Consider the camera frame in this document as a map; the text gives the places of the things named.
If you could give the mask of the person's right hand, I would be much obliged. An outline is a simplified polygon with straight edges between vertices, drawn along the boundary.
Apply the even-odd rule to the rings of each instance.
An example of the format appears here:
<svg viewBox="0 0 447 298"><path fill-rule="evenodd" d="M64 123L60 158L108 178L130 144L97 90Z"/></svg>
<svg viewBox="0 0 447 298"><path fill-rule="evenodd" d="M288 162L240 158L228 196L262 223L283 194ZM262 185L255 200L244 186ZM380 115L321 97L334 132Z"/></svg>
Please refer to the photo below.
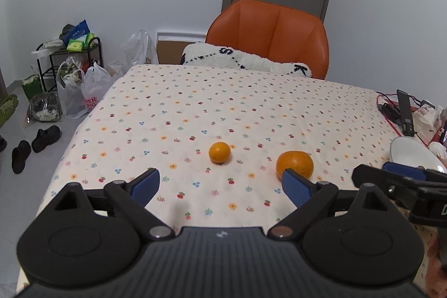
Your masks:
<svg viewBox="0 0 447 298"><path fill-rule="evenodd" d="M439 259L439 238L434 235L430 241L428 251L427 272L425 275L425 291L431 298L446 298L446 272L442 269Z"/></svg>

